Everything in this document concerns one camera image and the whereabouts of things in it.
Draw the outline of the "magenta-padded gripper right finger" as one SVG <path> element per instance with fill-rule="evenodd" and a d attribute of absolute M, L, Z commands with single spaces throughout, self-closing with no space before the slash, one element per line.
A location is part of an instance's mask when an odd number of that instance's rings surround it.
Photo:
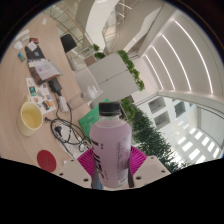
<path fill-rule="evenodd" d="M 154 155 L 147 156 L 135 147 L 131 147 L 129 161 L 129 183 L 133 188 L 146 186 L 170 172 Z"/>

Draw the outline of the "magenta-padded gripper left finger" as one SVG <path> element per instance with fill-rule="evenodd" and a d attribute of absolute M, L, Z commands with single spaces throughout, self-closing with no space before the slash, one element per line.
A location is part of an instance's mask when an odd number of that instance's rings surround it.
<path fill-rule="evenodd" d="M 59 170 L 58 176 L 81 187 L 97 189 L 99 179 L 92 149 L 75 153 Z"/>

